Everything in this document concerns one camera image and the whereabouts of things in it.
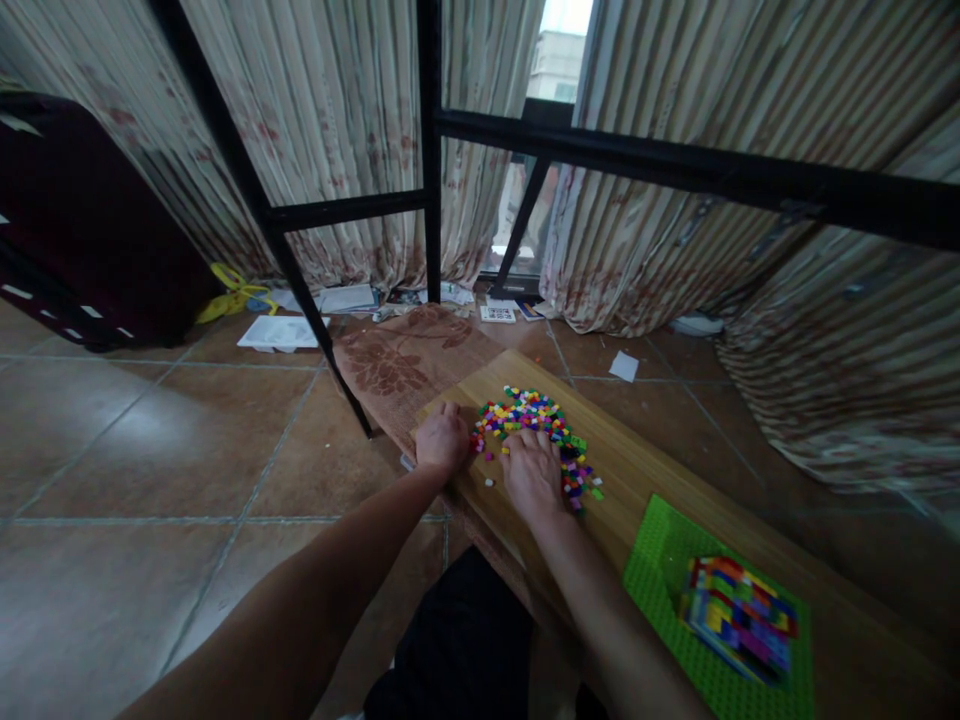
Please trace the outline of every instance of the wooden board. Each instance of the wooden board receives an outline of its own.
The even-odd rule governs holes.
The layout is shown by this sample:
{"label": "wooden board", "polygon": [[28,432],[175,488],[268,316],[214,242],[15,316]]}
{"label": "wooden board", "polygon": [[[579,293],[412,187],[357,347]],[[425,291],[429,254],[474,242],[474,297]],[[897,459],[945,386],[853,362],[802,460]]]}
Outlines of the wooden board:
{"label": "wooden board", "polygon": [[[465,408],[472,426],[479,406],[507,400],[504,385],[547,393],[587,440],[587,461],[603,478],[606,499],[587,498],[581,522],[619,574],[656,493],[809,603],[818,717],[938,716],[956,702],[958,684],[946,670],[946,648],[519,353],[497,356],[431,402],[419,419],[437,401],[452,400]],[[487,446],[500,452],[489,434]],[[495,487],[484,485],[488,477]],[[480,456],[452,483],[521,563],[531,586],[570,623],[559,588],[506,495],[499,461]]]}

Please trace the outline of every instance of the colorful brick pile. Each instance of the colorful brick pile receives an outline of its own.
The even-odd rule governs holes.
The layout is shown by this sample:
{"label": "colorful brick pile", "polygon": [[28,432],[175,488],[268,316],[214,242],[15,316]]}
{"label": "colorful brick pile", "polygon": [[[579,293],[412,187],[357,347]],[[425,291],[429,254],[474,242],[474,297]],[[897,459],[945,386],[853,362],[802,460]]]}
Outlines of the colorful brick pile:
{"label": "colorful brick pile", "polygon": [[[536,390],[520,390],[504,385],[503,391],[513,399],[513,403],[488,402],[480,408],[481,419],[470,436],[471,450],[477,454],[484,451],[486,433],[491,433],[499,440],[523,428],[549,433],[551,442],[560,447],[561,481],[564,492],[570,498],[570,506],[577,514],[583,514],[581,497],[586,489],[597,500],[603,500],[600,490],[603,480],[591,478],[593,468],[586,464],[587,441],[571,433],[560,406]],[[510,454],[505,447],[500,452]],[[487,452],[484,457],[487,462],[493,462],[492,452]],[[587,488],[587,480],[590,480],[592,488]]]}
{"label": "colorful brick pile", "polygon": [[690,561],[680,621],[744,677],[771,686],[782,686],[789,678],[797,614],[735,560]]}

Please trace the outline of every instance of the dark cloth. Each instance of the dark cloth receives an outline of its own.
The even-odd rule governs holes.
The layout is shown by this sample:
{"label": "dark cloth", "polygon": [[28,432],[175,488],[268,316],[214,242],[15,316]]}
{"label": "dark cloth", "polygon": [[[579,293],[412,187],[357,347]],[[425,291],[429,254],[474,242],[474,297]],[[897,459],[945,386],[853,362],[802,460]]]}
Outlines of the dark cloth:
{"label": "dark cloth", "polygon": [[423,596],[367,720],[527,716],[533,620],[471,547]]}

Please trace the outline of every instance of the green lego baseplate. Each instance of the green lego baseplate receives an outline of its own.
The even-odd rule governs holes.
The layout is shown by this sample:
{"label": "green lego baseplate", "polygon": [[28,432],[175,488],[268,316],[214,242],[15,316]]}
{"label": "green lego baseplate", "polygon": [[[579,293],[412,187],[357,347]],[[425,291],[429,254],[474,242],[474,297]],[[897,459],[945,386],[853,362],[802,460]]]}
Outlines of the green lego baseplate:
{"label": "green lego baseplate", "polygon": [[[732,557],[796,609],[800,635],[790,645],[792,668],[784,687],[768,687],[741,677],[678,620],[690,559],[713,555]],[[647,505],[623,573],[623,586],[719,720],[814,717],[810,606],[657,495]]]}

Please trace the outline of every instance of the beige curtain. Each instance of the beige curtain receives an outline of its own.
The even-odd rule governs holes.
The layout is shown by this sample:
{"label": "beige curtain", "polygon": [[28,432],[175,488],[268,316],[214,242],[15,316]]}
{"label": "beige curtain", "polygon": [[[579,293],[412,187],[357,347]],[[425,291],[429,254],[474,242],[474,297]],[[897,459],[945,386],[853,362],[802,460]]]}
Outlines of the beige curtain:
{"label": "beige curtain", "polygon": [[[946,0],[607,0],[584,127],[888,170],[960,81]],[[809,230],[754,210],[565,167],[541,293],[577,330],[639,335],[755,278]]]}
{"label": "beige curtain", "polygon": [[[960,103],[892,165],[960,183]],[[770,443],[838,492],[960,486],[960,256],[827,228],[718,345]]]}
{"label": "beige curtain", "polygon": [[[184,8],[272,203],[421,186],[415,0]],[[542,0],[446,3],[451,106],[519,116],[541,11]],[[95,112],[207,259],[279,277],[144,0],[0,0],[0,40],[0,72]],[[452,141],[444,151],[442,273],[472,282],[508,156]],[[288,239],[314,288],[423,285],[419,215]]]}

